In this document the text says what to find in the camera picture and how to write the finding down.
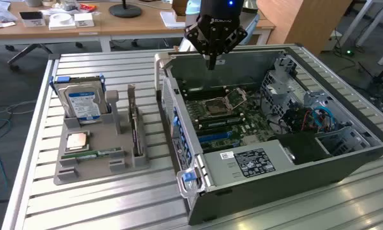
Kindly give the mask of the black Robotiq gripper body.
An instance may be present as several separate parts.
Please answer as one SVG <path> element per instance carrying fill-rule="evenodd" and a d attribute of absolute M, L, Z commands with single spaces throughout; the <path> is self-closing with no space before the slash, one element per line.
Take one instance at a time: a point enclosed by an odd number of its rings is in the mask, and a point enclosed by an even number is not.
<path fill-rule="evenodd" d="M 198 26 L 209 41 L 209 51 L 211 54 L 211 28 L 227 27 L 235 30 L 241 26 L 239 15 L 242 10 L 241 0 L 203 0 L 201 1 L 201 12 L 198 16 Z"/>

